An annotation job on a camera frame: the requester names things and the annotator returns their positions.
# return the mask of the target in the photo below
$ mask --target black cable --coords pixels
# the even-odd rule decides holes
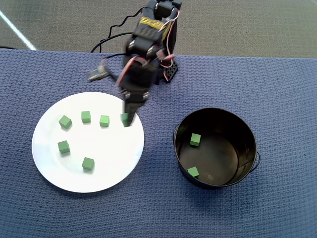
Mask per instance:
[[[134,15],[126,16],[125,19],[123,20],[123,22],[122,22],[120,25],[110,26],[108,38],[111,37],[111,32],[112,32],[113,27],[121,27],[121,26],[123,26],[123,24],[126,22],[126,20],[127,20],[129,17],[136,17],[136,16],[142,11],[143,8],[144,8],[144,7],[140,8]]]
[[[10,50],[17,50],[17,48],[12,48],[12,47],[8,47],[8,46],[0,46],[0,48],[10,49]]]
[[[125,33],[121,33],[121,34],[117,34],[114,36],[111,36],[110,38],[104,39],[103,41],[100,41],[98,44],[96,44],[96,46],[91,50],[90,53],[93,53],[95,51],[95,49],[97,49],[99,46],[101,46],[104,42],[107,42],[113,38],[119,37],[119,36],[124,36],[124,35],[130,35],[132,34],[132,32],[125,32]]]
[[[109,58],[116,57],[116,56],[125,56],[125,55],[126,55],[126,53],[118,53],[118,54],[114,54],[114,55],[111,55],[111,56],[104,57],[104,59],[109,59]]]

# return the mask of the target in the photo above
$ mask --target black metal bucket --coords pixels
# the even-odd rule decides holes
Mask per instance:
[[[254,171],[257,144],[248,125],[233,113],[205,108],[189,114],[173,134],[179,167],[195,185],[220,188],[234,185]],[[192,133],[201,135],[199,146],[190,145]],[[193,177],[188,169],[196,167]]]

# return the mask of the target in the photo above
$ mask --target floor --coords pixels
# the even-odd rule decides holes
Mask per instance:
[[[148,0],[1,0],[0,11],[38,50],[90,52],[109,27]],[[133,31],[138,18],[113,33]],[[104,45],[122,52],[127,37]],[[0,45],[27,46],[0,18]],[[179,55],[317,58],[317,0],[183,0]]]

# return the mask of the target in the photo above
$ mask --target blue tablecloth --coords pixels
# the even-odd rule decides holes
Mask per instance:
[[[119,96],[88,83],[104,54],[0,50],[0,237],[315,238],[317,59],[177,56],[171,84],[153,86],[138,113],[143,155],[121,183],[97,193],[61,190],[32,158],[42,114],[69,95]],[[122,58],[108,60],[119,73]],[[240,183],[205,190],[181,174],[172,131],[190,112],[220,107],[252,129],[262,156]]]

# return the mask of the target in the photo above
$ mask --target green cube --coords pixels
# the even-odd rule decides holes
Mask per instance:
[[[63,115],[63,117],[59,120],[59,124],[66,129],[70,127],[71,123],[71,119],[65,115]]]
[[[84,169],[92,170],[94,165],[95,165],[95,161],[93,159],[90,159],[90,158],[87,158],[87,157],[84,158],[84,161],[83,161],[83,164],[82,164],[82,167]]]
[[[121,121],[124,127],[128,126],[128,113],[121,114]]]
[[[100,117],[100,126],[103,126],[103,127],[108,127],[109,126],[109,117],[108,116],[101,116]]]
[[[90,112],[87,111],[87,112],[81,112],[81,121],[83,123],[88,123],[88,122],[91,122],[91,115],[90,115]]]
[[[188,169],[187,171],[188,171],[188,173],[189,173],[191,176],[193,176],[193,177],[195,177],[195,178],[199,175],[198,170],[197,170],[196,167],[192,167],[192,168]]]
[[[199,146],[200,135],[192,134],[192,138],[190,139],[190,144],[194,146]]]
[[[64,153],[70,151],[69,150],[69,144],[68,144],[67,140],[59,142],[57,144],[58,144],[58,149],[59,149],[61,154],[64,154]]]

